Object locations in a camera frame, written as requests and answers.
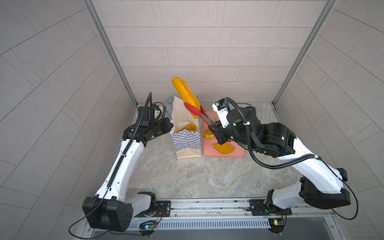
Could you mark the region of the right circuit board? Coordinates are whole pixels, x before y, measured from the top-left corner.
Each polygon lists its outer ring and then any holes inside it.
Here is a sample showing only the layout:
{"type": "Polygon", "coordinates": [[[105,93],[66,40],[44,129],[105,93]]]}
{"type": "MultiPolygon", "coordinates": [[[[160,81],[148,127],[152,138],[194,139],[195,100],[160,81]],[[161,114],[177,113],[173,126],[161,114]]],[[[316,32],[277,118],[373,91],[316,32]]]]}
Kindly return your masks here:
{"type": "Polygon", "coordinates": [[[274,234],[281,234],[285,229],[285,221],[283,219],[268,219],[270,224],[270,232],[274,234]]]}

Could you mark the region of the small yellow bun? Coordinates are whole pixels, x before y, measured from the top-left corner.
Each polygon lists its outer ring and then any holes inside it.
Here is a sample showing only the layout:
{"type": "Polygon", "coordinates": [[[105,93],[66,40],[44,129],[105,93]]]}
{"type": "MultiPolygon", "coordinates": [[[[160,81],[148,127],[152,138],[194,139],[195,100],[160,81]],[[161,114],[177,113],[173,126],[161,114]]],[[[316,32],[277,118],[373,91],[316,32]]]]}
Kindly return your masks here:
{"type": "Polygon", "coordinates": [[[215,138],[215,135],[210,131],[210,130],[205,130],[204,131],[204,137],[207,139],[207,140],[212,140],[215,138]]]}

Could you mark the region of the aluminium corner profile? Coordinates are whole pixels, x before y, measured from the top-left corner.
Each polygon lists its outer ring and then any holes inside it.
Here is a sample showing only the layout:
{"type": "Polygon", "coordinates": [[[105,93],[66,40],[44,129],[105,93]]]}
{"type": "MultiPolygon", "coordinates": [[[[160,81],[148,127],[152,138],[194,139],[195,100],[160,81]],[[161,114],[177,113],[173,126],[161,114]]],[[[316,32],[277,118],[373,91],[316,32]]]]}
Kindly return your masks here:
{"type": "Polygon", "coordinates": [[[128,92],[129,97],[133,101],[134,105],[137,106],[138,102],[134,96],[134,93],[133,93],[131,87],[129,86],[127,78],[126,78],[124,71],[123,71],[123,69],[119,63],[119,60],[118,60],[117,55],[116,55],[116,53],[115,53],[115,51],[111,45],[111,42],[107,36],[107,33],[106,33],[105,28],[101,22],[101,19],[98,16],[98,13],[96,11],[96,8],[95,8],[93,1],[84,0],[83,4],[84,4],[85,9],[87,10],[89,17],[90,17],[99,37],[101,39],[101,42],[102,42],[104,48],[106,49],[108,56],[111,59],[111,62],[112,62],[114,69],[116,70],[116,72],[117,72],[119,78],[121,79],[126,91],[128,92]]]}
{"type": "Polygon", "coordinates": [[[319,35],[321,29],[323,28],[324,24],[326,23],[327,19],[329,18],[332,10],[334,9],[334,6],[336,5],[337,0],[328,0],[326,1],[322,11],[319,14],[319,17],[315,21],[315,24],[313,28],[311,29],[303,47],[301,48],[294,64],[292,65],[289,73],[287,74],[285,81],[282,84],[281,89],[277,93],[276,98],[273,100],[273,105],[277,106],[281,98],[283,97],[285,91],[287,90],[289,84],[293,80],[297,70],[299,69],[300,65],[302,64],[304,58],[307,56],[309,50],[311,49],[312,45],[314,44],[317,36],[319,35]]]}

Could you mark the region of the circuit board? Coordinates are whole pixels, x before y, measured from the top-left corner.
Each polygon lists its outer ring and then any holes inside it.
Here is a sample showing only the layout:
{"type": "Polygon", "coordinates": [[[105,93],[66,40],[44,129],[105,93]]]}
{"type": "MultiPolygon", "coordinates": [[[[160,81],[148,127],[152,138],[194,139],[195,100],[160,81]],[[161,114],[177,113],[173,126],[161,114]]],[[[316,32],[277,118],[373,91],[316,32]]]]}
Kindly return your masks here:
{"type": "Polygon", "coordinates": [[[281,234],[285,229],[285,221],[283,219],[268,219],[270,224],[270,232],[274,234],[281,234]]]}
{"type": "Polygon", "coordinates": [[[141,231],[153,231],[157,227],[156,221],[146,221],[139,225],[141,231]]]}

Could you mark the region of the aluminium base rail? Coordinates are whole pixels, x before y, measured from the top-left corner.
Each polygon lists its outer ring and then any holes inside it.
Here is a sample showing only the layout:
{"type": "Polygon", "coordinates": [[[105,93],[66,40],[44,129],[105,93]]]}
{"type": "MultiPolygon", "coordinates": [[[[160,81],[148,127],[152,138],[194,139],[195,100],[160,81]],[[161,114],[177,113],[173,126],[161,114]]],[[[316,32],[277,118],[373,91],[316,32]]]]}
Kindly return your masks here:
{"type": "Polygon", "coordinates": [[[71,227],[75,238],[101,240],[106,237],[139,237],[154,239],[171,232],[240,232],[256,230],[265,239],[338,240],[340,234],[333,213],[301,204],[284,210],[266,206],[265,198],[218,199],[156,199],[156,214],[140,214],[132,218],[123,232],[93,229],[86,215],[71,227]],[[281,234],[270,232],[268,219],[283,219],[286,223],[281,234]],[[153,231],[141,231],[139,225],[156,221],[153,231]]]}

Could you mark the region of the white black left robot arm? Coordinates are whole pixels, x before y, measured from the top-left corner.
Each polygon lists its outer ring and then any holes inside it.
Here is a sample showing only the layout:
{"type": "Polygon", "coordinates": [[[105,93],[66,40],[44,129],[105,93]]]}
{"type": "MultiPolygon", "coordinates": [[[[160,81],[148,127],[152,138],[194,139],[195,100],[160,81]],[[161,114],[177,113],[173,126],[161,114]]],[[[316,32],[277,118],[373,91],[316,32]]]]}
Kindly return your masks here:
{"type": "Polygon", "coordinates": [[[148,141],[167,134],[173,128],[169,118],[150,123],[136,122],[127,127],[123,134],[120,151],[105,182],[94,197],[83,202],[83,211],[93,229],[123,233],[132,218],[144,214],[156,214],[156,195],[151,192],[139,192],[126,199],[128,183],[134,167],[148,141]]]}

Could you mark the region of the pink plastic tray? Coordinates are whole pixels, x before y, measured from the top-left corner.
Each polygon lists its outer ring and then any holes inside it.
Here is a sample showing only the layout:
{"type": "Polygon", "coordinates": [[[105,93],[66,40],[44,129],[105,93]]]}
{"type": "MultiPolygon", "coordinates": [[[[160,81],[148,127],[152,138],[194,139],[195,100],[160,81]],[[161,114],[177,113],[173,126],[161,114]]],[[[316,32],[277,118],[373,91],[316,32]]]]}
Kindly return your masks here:
{"type": "MultiPolygon", "coordinates": [[[[208,125],[204,122],[203,133],[205,130],[208,130],[208,125]]],[[[203,153],[205,156],[218,157],[218,158],[243,158],[245,156],[245,150],[233,141],[227,142],[227,144],[232,145],[235,148],[235,151],[230,153],[230,154],[227,154],[227,155],[220,154],[218,151],[216,151],[214,148],[215,144],[218,144],[216,138],[214,138],[212,140],[207,140],[204,137],[204,139],[203,139],[203,153]]]]}

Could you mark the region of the blue checkered paper bag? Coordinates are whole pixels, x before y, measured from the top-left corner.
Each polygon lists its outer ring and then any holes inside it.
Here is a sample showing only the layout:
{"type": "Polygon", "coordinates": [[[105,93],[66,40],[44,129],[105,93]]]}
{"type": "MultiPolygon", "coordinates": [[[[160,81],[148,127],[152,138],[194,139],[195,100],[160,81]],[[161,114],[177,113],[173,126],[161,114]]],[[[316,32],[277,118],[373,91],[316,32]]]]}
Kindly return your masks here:
{"type": "Polygon", "coordinates": [[[174,127],[170,134],[177,159],[200,158],[202,156],[202,144],[199,120],[193,117],[184,106],[183,100],[178,97],[173,98],[171,122],[174,127]],[[197,129],[194,132],[187,130],[178,132],[188,123],[194,123],[197,129]]]}

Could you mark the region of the long golden baguette bread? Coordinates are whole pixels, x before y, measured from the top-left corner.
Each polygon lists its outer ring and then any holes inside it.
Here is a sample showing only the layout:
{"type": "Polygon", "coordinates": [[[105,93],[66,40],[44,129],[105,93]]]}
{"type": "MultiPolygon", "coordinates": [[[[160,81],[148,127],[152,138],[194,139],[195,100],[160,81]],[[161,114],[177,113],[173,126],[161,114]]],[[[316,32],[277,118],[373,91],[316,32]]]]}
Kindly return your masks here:
{"type": "Polygon", "coordinates": [[[181,78],[175,77],[172,79],[172,84],[185,103],[192,105],[199,111],[201,110],[200,102],[198,98],[193,94],[187,82],[181,78]]]}

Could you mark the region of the aluminium corner profile right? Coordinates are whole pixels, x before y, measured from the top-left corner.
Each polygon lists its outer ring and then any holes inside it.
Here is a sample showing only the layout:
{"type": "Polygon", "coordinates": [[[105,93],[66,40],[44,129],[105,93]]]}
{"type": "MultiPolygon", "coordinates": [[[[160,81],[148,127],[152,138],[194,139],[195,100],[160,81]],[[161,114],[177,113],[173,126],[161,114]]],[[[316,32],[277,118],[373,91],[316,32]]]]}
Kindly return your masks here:
{"type": "Polygon", "coordinates": [[[285,91],[287,90],[289,84],[293,80],[297,70],[299,69],[300,65],[302,64],[304,58],[307,56],[309,50],[311,49],[312,45],[314,44],[317,36],[319,35],[321,29],[323,28],[324,24],[326,23],[327,19],[329,18],[332,10],[334,9],[334,6],[336,5],[337,0],[328,0],[326,1],[322,11],[319,14],[319,17],[315,21],[315,24],[313,28],[311,29],[303,47],[301,48],[294,64],[292,65],[289,73],[287,74],[285,81],[282,84],[281,89],[277,93],[276,98],[273,100],[273,105],[277,106],[281,98],[283,97],[285,91]]]}

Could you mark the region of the left circuit board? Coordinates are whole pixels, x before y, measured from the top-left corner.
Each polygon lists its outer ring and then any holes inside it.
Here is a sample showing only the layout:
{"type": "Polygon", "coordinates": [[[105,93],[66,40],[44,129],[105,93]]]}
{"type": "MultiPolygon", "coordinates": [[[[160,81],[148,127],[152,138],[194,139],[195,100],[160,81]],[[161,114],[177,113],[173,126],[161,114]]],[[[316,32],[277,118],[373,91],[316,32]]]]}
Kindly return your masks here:
{"type": "Polygon", "coordinates": [[[156,221],[146,221],[139,225],[141,231],[153,231],[157,227],[156,221]]]}

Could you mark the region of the aluminium corner profile left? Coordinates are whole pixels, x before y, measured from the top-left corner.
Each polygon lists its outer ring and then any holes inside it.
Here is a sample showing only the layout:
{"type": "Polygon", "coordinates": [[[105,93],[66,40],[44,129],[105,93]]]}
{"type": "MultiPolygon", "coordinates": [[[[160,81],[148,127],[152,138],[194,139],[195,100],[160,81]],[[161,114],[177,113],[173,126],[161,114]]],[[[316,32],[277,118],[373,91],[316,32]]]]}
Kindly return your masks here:
{"type": "Polygon", "coordinates": [[[118,60],[117,55],[116,55],[116,53],[115,53],[115,51],[111,45],[111,42],[107,36],[107,33],[106,33],[105,28],[101,22],[101,19],[98,16],[98,13],[96,11],[96,8],[95,8],[93,1],[84,0],[83,4],[84,4],[85,9],[87,10],[89,17],[90,17],[99,37],[101,39],[101,42],[102,42],[104,48],[106,49],[108,56],[111,59],[111,62],[112,62],[114,69],[116,70],[116,72],[117,72],[119,78],[121,79],[126,91],[128,92],[129,97],[133,101],[134,105],[137,106],[138,102],[134,96],[134,93],[133,93],[131,87],[129,86],[127,78],[126,78],[124,71],[123,71],[123,69],[119,63],[119,60],[118,60]]]}

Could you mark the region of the red silicone steel tongs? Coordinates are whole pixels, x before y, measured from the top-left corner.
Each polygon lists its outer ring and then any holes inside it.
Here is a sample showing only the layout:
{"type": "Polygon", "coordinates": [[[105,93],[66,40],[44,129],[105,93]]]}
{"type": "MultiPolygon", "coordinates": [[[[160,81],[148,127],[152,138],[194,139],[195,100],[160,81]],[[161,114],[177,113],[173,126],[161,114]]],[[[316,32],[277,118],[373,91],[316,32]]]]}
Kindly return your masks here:
{"type": "Polygon", "coordinates": [[[186,109],[194,116],[201,118],[208,126],[213,125],[215,121],[207,114],[206,110],[203,107],[198,109],[194,105],[184,102],[186,109]]]}

